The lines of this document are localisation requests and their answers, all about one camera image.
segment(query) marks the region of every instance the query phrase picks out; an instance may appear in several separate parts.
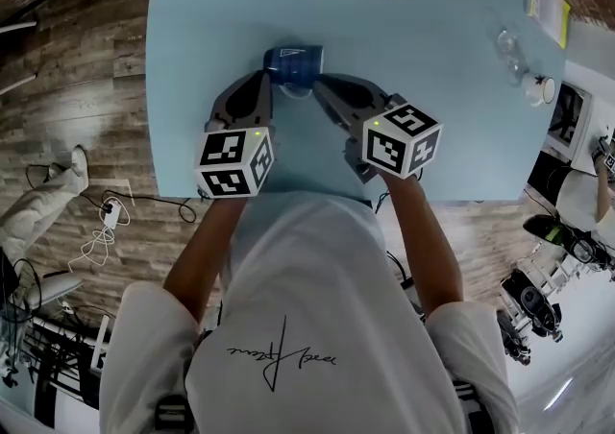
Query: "beige pants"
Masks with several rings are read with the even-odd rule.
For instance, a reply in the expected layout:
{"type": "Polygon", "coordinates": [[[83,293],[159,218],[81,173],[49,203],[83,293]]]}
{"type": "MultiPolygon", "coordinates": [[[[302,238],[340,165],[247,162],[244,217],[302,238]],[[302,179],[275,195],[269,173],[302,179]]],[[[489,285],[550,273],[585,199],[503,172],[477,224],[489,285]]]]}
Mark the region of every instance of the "beige pants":
{"type": "Polygon", "coordinates": [[[66,204],[87,188],[87,174],[67,169],[48,182],[24,193],[0,217],[0,247],[12,265],[58,219],[66,204]]]}

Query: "blue table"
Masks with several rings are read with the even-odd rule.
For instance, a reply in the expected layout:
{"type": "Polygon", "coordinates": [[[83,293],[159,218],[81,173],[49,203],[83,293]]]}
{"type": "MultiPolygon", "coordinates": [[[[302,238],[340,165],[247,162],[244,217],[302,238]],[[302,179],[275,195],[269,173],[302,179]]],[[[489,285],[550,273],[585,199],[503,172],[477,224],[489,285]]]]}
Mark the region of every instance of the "blue table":
{"type": "MultiPolygon", "coordinates": [[[[564,52],[525,16],[524,0],[150,0],[147,103],[159,192],[195,196],[197,139],[217,95],[282,44],[322,44],[325,71],[399,92],[444,123],[422,184],[432,200],[517,199],[553,107],[510,85],[494,36],[519,33],[536,72],[559,85],[564,52]]],[[[374,199],[343,158],[346,135],[318,104],[274,95],[277,162],[266,191],[374,199]]]]}

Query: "t-shirt sleeve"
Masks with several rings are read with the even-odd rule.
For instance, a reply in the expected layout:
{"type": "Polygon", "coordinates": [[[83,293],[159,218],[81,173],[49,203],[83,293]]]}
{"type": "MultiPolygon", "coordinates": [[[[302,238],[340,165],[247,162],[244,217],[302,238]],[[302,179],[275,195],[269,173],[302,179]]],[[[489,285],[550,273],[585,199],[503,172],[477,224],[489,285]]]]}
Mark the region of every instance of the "t-shirt sleeve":
{"type": "Polygon", "coordinates": [[[101,433],[150,432],[158,402],[185,397],[185,372],[198,337],[197,322],[171,294],[153,283],[130,285],[103,368],[101,433]]]}
{"type": "Polygon", "coordinates": [[[498,433],[518,432],[517,403],[506,380],[502,334],[496,311],[479,302],[451,302],[425,323],[449,373],[473,385],[498,433]]]}
{"type": "Polygon", "coordinates": [[[596,225],[596,232],[608,246],[615,248],[615,210],[609,207],[604,217],[596,225]]]}

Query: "blue cup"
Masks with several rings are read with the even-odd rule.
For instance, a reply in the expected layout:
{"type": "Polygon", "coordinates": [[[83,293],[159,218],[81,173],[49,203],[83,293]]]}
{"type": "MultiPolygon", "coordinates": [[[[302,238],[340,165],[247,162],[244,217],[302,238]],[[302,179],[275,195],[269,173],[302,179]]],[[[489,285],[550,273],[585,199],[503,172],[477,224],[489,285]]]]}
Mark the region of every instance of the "blue cup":
{"type": "Polygon", "coordinates": [[[262,67],[269,72],[271,82],[293,99],[311,94],[316,78],[323,73],[325,61],[322,46],[289,45],[267,50],[262,67]]]}

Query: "light strip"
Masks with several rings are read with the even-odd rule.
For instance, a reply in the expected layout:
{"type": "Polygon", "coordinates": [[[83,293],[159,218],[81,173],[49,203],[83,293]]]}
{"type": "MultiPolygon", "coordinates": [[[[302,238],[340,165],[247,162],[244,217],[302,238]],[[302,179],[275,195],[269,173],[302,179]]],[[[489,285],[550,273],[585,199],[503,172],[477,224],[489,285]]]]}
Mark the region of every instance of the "light strip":
{"type": "Polygon", "coordinates": [[[551,407],[554,406],[555,402],[559,399],[559,397],[561,397],[561,395],[564,393],[564,391],[566,391],[566,388],[568,388],[568,385],[572,382],[572,378],[570,378],[568,381],[566,381],[564,383],[564,386],[561,387],[561,389],[555,394],[555,396],[553,397],[553,399],[549,402],[549,405],[547,405],[545,407],[545,410],[543,410],[543,412],[546,412],[547,410],[549,410],[551,407]]]}

